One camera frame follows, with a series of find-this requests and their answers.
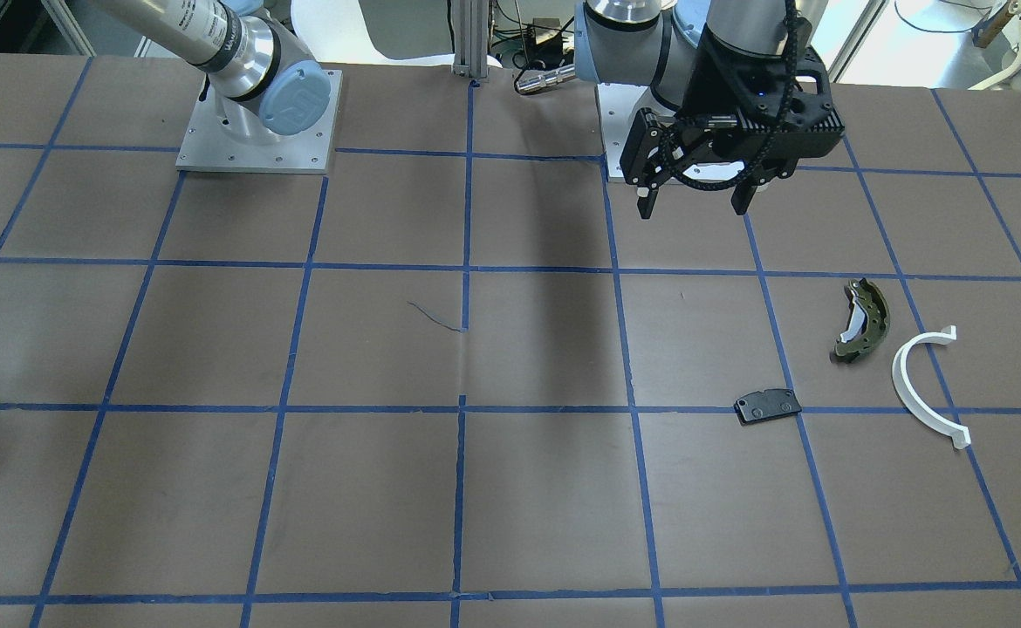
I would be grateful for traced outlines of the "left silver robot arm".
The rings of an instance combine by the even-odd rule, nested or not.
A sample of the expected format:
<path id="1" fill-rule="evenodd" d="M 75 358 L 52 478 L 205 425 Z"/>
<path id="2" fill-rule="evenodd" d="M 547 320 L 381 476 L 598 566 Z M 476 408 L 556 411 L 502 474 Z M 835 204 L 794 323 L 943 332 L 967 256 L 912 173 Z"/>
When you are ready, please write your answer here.
<path id="1" fill-rule="evenodd" d="M 731 192 L 745 215 L 762 187 L 825 158 L 846 134 L 812 46 L 825 1 L 582 1 L 584 82 L 645 87 L 619 158 L 643 219 L 661 188 Z"/>

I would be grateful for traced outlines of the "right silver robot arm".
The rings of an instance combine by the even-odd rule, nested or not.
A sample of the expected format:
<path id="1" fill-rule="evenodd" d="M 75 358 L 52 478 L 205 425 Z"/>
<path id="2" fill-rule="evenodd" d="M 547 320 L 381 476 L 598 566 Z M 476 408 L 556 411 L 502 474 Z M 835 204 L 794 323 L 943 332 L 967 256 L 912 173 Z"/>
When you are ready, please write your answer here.
<path id="1" fill-rule="evenodd" d="M 123 25 L 199 71 L 268 131 L 308 130 L 331 103 L 330 76 L 263 1 L 99 1 Z"/>

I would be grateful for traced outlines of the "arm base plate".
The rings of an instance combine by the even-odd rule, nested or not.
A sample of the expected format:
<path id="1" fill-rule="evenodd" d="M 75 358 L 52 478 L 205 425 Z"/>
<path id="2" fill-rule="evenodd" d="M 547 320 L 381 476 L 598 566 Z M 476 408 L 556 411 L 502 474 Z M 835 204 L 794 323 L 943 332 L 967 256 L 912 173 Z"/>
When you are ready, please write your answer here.
<path id="1" fill-rule="evenodd" d="M 601 139 L 606 152 L 607 179 L 611 183 L 623 183 L 625 175 L 620 167 L 620 158 L 635 113 L 641 108 L 650 108 L 659 116 L 674 118 L 675 110 L 670 110 L 659 102 L 651 88 L 642 85 L 598 84 L 597 100 Z"/>
<path id="2" fill-rule="evenodd" d="M 343 73 L 324 69 L 331 87 L 317 123 L 296 135 L 279 135 L 214 88 L 203 85 L 176 158 L 176 168 L 200 174 L 326 175 L 338 118 Z"/>

